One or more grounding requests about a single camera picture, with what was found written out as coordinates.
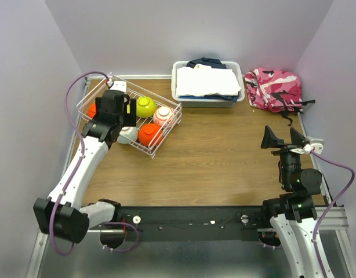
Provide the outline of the lime green bowl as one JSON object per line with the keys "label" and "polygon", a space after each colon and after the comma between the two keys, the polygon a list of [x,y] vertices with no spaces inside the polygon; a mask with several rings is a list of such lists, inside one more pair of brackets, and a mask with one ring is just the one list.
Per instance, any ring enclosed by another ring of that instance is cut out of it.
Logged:
{"label": "lime green bowl", "polygon": [[137,116],[140,118],[152,117],[157,106],[155,101],[150,97],[139,97],[137,99]]}

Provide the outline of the pale blue bowl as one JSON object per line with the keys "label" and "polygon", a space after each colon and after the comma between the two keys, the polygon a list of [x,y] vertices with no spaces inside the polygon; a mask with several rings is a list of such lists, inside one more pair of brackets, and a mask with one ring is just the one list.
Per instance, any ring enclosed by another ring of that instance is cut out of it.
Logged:
{"label": "pale blue bowl", "polygon": [[135,142],[138,138],[137,127],[123,127],[117,138],[117,142],[120,144],[130,144]]}

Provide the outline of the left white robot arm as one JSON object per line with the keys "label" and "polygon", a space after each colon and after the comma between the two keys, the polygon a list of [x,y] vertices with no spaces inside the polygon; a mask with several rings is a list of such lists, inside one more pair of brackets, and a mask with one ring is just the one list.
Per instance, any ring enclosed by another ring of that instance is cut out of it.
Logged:
{"label": "left white robot arm", "polygon": [[79,147],[61,180],[45,199],[34,203],[41,232],[51,239],[80,243],[89,228],[104,224],[116,228],[121,221],[118,202],[100,199],[82,206],[89,182],[123,127],[136,126],[136,99],[120,90],[106,90],[96,97],[96,114],[84,124]]}

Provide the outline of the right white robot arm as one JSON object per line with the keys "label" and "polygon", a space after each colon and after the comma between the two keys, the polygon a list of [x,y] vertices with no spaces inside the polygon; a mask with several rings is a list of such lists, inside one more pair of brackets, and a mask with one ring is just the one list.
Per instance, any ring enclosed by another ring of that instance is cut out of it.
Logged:
{"label": "right white robot arm", "polygon": [[300,158],[312,151],[320,155],[324,141],[305,137],[293,127],[290,138],[286,143],[270,126],[264,128],[261,148],[271,148],[272,155],[279,157],[279,182],[285,193],[263,202],[259,220],[276,231],[292,277],[333,277],[318,233],[323,217],[313,202],[313,196],[321,193],[322,173],[302,168]]}

